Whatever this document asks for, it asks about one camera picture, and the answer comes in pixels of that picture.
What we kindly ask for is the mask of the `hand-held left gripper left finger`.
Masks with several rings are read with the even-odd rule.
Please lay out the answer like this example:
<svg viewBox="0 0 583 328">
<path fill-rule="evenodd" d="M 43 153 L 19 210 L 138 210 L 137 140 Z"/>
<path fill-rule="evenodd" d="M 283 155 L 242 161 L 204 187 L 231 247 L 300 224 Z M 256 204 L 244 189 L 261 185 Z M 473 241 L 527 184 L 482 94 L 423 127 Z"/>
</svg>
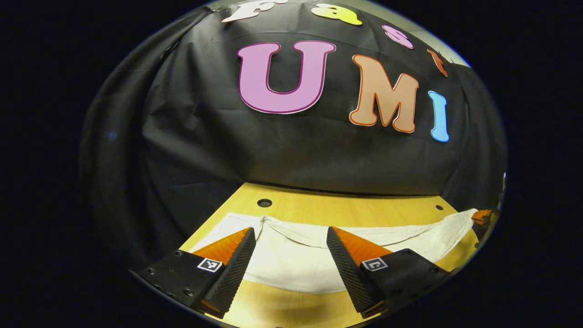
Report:
<svg viewBox="0 0 583 328">
<path fill-rule="evenodd" d="M 194 252 L 173 251 L 138 276 L 181 305 L 223 319 L 255 247 L 256 233 L 247 227 Z"/>
</svg>

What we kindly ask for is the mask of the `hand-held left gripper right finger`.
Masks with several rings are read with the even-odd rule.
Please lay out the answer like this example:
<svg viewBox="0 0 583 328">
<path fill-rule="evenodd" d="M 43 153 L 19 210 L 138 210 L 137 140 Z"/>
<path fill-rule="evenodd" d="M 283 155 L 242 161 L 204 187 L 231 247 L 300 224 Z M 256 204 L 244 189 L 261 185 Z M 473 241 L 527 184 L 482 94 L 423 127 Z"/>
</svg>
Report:
<svg viewBox="0 0 583 328">
<path fill-rule="evenodd" d="M 364 319 L 394 313 L 446 282 L 451 273 L 411 249 L 387 249 L 330 226 L 327 248 L 353 306 Z"/>
</svg>

